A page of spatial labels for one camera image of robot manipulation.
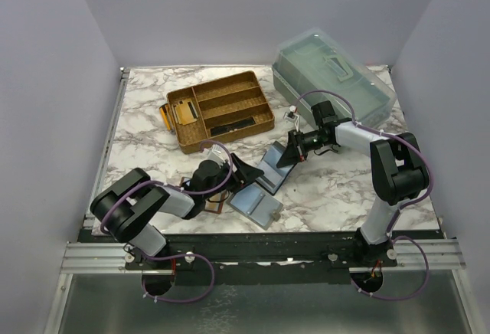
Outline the black card holder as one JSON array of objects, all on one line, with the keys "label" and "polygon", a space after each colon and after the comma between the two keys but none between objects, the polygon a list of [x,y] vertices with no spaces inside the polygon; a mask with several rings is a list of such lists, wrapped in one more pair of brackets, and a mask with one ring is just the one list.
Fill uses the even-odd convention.
[{"label": "black card holder", "polygon": [[271,195],[275,195],[284,181],[288,178],[290,172],[294,169],[294,165],[278,168],[276,163],[283,155],[286,147],[280,142],[275,141],[263,155],[259,164],[256,166],[263,171],[263,175],[256,179],[262,188]]}]

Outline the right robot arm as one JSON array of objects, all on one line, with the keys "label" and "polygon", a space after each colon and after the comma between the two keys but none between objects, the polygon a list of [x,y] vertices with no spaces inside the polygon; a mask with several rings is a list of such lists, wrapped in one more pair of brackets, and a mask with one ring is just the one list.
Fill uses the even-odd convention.
[{"label": "right robot arm", "polygon": [[294,166],[307,160],[310,152],[326,146],[331,151],[347,147],[370,158],[376,198],[367,219],[355,232],[352,248],[353,260],[370,266],[390,249],[390,233],[402,210],[417,203],[421,191],[432,189],[430,171],[411,133],[384,135],[353,119],[339,119],[328,100],[314,105],[312,114],[317,129],[309,133],[290,130],[276,166]]}]

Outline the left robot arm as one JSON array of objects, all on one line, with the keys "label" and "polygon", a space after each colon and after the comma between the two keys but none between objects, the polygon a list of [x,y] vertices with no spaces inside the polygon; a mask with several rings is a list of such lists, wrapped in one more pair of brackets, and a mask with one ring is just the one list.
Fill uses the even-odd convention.
[{"label": "left robot arm", "polygon": [[200,162],[180,188],[152,180],[146,171],[135,168],[98,194],[90,211],[103,233],[139,249],[150,267],[163,268],[170,251],[164,235],[150,224],[156,213],[192,219],[204,210],[208,199],[222,192],[237,193],[264,174],[236,154],[230,157],[230,161],[209,158]]}]

